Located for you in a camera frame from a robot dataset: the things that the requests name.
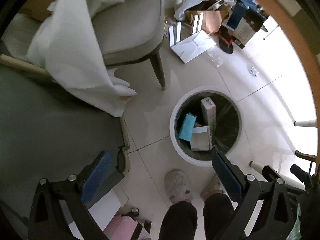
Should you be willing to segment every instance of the chair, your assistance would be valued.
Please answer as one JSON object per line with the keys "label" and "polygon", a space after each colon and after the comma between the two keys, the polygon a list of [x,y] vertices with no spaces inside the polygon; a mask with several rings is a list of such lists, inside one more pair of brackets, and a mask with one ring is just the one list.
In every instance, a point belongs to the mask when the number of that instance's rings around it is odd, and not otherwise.
{"label": "chair", "polygon": [[159,49],[164,32],[164,0],[125,0],[92,21],[107,68],[150,59],[166,89]]}

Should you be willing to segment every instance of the foot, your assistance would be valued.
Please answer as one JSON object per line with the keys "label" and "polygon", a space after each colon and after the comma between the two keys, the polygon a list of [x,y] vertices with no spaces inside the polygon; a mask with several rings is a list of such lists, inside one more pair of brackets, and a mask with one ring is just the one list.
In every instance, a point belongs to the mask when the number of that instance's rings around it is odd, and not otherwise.
{"label": "foot", "polygon": [[182,171],[168,172],[164,177],[164,187],[172,204],[183,200],[191,203],[193,197],[190,184]]}
{"label": "foot", "polygon": [[205,202],[207,198],[209,198],[211,195],[216,193],[225,193],[225,194],[227,193],[217,174],[213,177],[213,179],[209,182],[209,184],[204,188],[200,196],[202,200]]}

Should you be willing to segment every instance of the person's leg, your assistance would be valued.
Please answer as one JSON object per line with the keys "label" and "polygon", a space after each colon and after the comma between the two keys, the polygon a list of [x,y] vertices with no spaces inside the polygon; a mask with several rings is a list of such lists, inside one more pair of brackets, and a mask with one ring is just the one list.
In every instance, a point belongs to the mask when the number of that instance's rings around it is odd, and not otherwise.
{"label": "person's leg", "polygon": [[159,240],[193,240],[197,229],[197,210],[191,204],[192,193],[182,171],[170,171],[164,178],[167,195],[173,205],[162,221]]}
{"label": "person's leg", "polygon": [[234,209],[220,179],[216,175],[201,193],[206,240],[213,240],[231,218]]}
{"label": "person's leg", "polygon": [[197,210],[189,202],[172,205],[162,221],[159,240],[193,240],[197,229]]}
{"label": "person's leg", "polygon": [[204,203],[204,231],[206,240],[213,240],[224,227],[234,212],[229,197],[216,193],[208,197]]}

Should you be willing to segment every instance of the gray cushion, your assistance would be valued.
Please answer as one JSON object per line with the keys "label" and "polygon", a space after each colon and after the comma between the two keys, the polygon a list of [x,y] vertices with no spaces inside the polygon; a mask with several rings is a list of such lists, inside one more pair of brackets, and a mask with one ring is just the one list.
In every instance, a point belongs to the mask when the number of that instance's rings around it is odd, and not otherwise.
{"label": "gray cushion", "polygon": [[137,60],[162,41],[163,0],[125,0],[92,21],[105,64]]}

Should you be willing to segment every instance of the white tile floor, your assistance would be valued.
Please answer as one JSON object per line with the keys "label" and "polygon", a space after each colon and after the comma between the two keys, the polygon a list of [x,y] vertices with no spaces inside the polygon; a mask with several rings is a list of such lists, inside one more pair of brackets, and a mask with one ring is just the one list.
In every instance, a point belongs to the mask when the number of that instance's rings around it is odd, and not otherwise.
{"label": "white tile floor", "polygon": [[[234,45],[235,51],[231,55],[215,47],[216,55],[223,60],[218,69],[206,53],[187,64],[182,63],[165,39],[160,54],[166,91],[161,90],[149,61],[122,66],[116,71],[117,77],[128,81],[139,92],[124,113],[131,136],[131,169],[121,182],[129,197],[124,209],[140,208],[140,216],[153,222],[152,239],[158,239],[162,219],[171,204],[165,194],[164,176],[172,169],[181,169],[190,180],[195,195],[193,204],[199,216],[195,239],[205,239],[203,202],[199,194],[214,175],[214,170],[184,161],[174,150],[169,137],[169,120],[174,106],[196,87],[215,86],[238,101],[244,132],[229,159],[245,174],[259,177],[249,167],[251,160],[269,164],[287,176],[293,163],[308,170],[309,164],[299,162],[293,151],[297,149],[315,155],[317,131],[315,128],[294,127],[292,122],[293,119],[315,119],[308,81],[282,30],[276,29],[266,40],[262,39],[263,35],[256,34],[243,50]],[[249,73],[252,66],[258,69],[258,77]],[[252,223],[246,233],[250,232]]]}

